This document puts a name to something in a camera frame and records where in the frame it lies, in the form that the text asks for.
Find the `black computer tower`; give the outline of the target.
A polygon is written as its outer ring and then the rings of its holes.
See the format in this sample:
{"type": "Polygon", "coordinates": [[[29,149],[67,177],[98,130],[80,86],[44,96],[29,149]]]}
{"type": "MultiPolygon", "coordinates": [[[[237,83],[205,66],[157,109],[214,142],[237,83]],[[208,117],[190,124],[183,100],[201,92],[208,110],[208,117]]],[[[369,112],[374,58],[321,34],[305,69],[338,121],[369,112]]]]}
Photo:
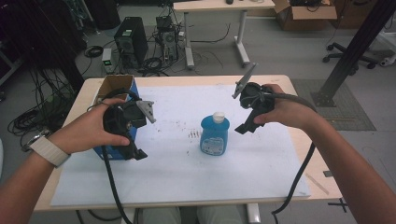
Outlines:
{"type": "Polygon", "coordinates": [[[148,41],[141,17],[126,17],[114,39],[125,68],[139,68],[148,51],[148,41]]]}

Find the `small grey device green light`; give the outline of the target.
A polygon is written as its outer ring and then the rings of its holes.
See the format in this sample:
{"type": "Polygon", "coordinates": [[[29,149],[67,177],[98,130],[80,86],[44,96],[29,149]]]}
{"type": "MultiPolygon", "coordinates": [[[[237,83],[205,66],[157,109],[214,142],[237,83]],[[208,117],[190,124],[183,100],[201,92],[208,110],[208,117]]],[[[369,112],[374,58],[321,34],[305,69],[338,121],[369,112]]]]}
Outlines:
{"type": "Polygon", "coordinates": [[[105,48],[102,53],[102,63],[108,74],[113,72],[112,49],[105,48]]]}

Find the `blue bottle with white cap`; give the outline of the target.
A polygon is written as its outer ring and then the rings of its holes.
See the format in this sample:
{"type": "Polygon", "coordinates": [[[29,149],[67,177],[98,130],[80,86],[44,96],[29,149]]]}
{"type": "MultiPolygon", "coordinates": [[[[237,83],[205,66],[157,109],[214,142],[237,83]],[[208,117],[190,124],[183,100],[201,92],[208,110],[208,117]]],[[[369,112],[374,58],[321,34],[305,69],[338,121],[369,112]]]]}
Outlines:
{"type": "Polygon", "coordinates": [[[220,156],[227,147],[230,121],[223,112],[215,112],[201,121],[203,129],[200,139],[200,149],[208,155],[220,156]]]}

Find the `blue cardboard box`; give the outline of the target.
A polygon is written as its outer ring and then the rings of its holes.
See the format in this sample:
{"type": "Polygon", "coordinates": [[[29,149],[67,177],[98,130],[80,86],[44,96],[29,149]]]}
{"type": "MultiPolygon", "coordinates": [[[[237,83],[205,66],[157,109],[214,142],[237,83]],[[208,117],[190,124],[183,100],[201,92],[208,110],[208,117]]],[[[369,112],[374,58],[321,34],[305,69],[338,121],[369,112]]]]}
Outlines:
{"type": "MultiPolygon", "coordinates": [[[[121,95],[116,95],[116,97],[131,100],[132,97],[129,96],[128,91],[134,92],[137,96],[139,95],[137,86],[135,85],[134,76],[133,75],[108,75],[104,78],[102,84],[96,91],[96,94],[93,97],[92,105],[100,103],[103,98],[111,93],[112,91],[125,89],[127,93],[121,93],[121,95]]],[[[137,129],[132,127],[129,131],[129,134],[132,136],[132,139],[136,137],[137,129]]],[[[102,147],[95,147],[93,149],[95,153],[103,160],[103,151],[102,147]]],[[[106,146],[107,156],[111,161],[119,161],[119,160],[126,160],[124,159],[123,155],[112,146],[106,146]]]]}

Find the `background desk with white legs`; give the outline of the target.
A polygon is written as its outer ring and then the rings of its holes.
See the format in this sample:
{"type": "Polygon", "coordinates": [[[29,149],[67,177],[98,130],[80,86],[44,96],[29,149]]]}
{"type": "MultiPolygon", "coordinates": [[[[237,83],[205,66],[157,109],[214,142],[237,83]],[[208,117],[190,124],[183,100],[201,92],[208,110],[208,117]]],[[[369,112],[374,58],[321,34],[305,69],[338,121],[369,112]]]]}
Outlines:
{"type": "Polygon", "coordinates": [[[192,70],[195,66],[192,48],[191,35],[189,31],[190,16],[193,13],[210,13],[219,15],[224,14],[227,19],[232,18],[232,14],[238,12],[239,16],[239,30],[238,35],[234,37],[234,44],[242,59],[242,66],[250,64],[250,59],[243,44],[243,36],[245,31],[245,24],[248,11],[251,9],[270,9],[275,8],[273,0],[196,0],[189,2],[174,3],[173,9],[177,12],[182,12],[184,16],[185,27],[185,55],[186,65],[192,70]]]}

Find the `grey floor mat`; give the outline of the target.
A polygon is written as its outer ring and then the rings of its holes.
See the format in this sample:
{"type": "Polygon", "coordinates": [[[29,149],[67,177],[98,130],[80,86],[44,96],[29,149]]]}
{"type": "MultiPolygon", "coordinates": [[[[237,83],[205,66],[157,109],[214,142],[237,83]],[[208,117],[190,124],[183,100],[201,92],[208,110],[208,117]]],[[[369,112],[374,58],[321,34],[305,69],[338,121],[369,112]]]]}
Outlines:
{"type": "Polygon", "coordinates": [[[337,131],[375,131],[365,111],[350,91],[342,84],[328,105],[317,105],[313,93],[318,92],[324,79],[293,79],[291,81],[297,94],[313,105],[337,131]]]}

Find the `open frame computer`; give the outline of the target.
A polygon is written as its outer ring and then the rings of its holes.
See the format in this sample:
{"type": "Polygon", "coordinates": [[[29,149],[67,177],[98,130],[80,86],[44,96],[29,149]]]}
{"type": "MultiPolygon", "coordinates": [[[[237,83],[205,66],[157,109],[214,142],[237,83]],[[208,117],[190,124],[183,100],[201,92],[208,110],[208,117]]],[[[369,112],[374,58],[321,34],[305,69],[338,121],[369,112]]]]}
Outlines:
{"type": "Polygon", "coordinates": [[[163,59],[172,63],[178,60],[177,28],[170,16],[156,18],[159,42],[162,47],[163,59]]]}

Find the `white table leg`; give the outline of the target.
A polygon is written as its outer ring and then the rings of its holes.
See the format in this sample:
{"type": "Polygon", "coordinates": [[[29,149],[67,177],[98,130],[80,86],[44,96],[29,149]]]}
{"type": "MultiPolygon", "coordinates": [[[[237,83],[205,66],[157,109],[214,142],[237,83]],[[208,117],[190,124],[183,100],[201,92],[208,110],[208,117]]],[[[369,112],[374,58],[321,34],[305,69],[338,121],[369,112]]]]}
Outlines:
{"type": "Polygon", "coordinates": [[[248,224],[262,223],[260,209],[256,203],[247,204],[247,222],[248,224]]]}

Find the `person's left hand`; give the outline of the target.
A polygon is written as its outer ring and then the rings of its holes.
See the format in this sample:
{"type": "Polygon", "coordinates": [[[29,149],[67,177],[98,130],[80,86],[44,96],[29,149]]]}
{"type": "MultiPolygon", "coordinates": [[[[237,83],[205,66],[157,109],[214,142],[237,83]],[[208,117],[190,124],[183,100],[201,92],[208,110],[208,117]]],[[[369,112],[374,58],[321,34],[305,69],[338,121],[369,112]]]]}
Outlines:
{"type": "Polygon", "coordinates": [[[108,133],[103,126],[106,110],[114,104],[123,103],[118,98],[105,99],[77,119],[49,137],[51,143],[67,154],[85,151],[98,146],[127,146],[127,137],[108,133]]]}

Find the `open brown cardboard box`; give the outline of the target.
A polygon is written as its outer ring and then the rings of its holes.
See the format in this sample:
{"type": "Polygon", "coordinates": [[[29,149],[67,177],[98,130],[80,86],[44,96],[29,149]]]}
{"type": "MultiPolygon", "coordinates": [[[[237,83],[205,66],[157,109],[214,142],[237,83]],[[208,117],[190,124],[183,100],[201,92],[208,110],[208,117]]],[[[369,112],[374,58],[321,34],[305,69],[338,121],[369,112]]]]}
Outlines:
{"type": "Polygon", "coordinates": [[[319,31],[328,21],[337,19],[330,0],[318,0],[314,6],[294,6],[292,0],[273,0],[276,20],[284,31],[319,31]]]}

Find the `black metal stand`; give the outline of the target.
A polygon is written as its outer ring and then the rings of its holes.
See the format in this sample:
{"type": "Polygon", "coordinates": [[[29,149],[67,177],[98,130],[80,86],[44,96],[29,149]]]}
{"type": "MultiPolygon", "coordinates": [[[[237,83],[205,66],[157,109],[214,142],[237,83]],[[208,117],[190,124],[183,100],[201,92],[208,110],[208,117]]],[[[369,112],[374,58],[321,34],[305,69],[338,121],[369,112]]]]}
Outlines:
{"type": "Polygon", "coordinates": [[[347,79],[359,58],[370,47],[396,11],[396,0],[377,0],[371,12],[354,35],[329,77],[318,92],[313,93],[317,105],[328,105],[347,79]]]}

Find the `person's right hand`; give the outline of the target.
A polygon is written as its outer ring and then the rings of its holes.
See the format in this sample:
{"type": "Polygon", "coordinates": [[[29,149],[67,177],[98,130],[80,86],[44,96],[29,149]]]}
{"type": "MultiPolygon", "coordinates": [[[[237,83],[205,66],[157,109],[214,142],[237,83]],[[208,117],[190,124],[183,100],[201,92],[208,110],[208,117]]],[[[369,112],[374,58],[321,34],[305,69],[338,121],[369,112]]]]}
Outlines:
{"type": "Polygon", "coordinates": [[[318,113],[308,106],[289,99],[276,99],[275,108],[254,118],[255,124],[279,122],[283,125],[305,130],[318,118],[318,113]]]}

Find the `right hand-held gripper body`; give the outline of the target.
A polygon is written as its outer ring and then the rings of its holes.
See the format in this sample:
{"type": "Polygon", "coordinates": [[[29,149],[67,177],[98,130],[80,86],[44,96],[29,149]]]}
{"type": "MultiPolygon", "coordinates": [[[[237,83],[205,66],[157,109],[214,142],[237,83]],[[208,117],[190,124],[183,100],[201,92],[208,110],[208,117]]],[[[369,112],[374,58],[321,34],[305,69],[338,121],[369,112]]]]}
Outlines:
{"type": "Polygon", "coordinates": [[[243,125],[255,125],[254,119],[260,114],[268,113],[275,108],[274,92],[263,85],[251,82],[250,79],[257,64],[251,65],[247,72],[235,82],[232,97],[239,99],[244,109],[251,109],[243,125]]]}

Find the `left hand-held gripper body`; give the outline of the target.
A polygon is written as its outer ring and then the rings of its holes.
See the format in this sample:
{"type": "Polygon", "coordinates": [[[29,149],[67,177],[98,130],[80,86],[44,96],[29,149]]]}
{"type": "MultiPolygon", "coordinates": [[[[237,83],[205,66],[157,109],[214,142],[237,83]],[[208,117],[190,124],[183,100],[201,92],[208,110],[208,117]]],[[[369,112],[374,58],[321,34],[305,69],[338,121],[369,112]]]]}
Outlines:
{"type": "Polygon", "coordinates": [[[111,105],[105,112],[103,122],[105,131],[135,138],[137,129],[145,126],[147,120],[154,123],[152,101],[130,100],[111,105]]]}

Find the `pale tape strip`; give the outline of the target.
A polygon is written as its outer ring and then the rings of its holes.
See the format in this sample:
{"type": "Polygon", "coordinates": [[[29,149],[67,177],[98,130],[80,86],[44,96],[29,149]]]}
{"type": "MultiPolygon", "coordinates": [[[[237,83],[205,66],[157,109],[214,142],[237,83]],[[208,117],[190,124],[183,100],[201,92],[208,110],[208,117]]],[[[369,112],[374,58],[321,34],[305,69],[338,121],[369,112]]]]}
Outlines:
{"type": "Polygon", "coordinates": [[[312,175],[305,173],[305,176],[312,182],[313,185],[315,185],[315,189],[317,191],[320,191],[322,194],[329,195],[330,192],[324,188],[312,175]]]}

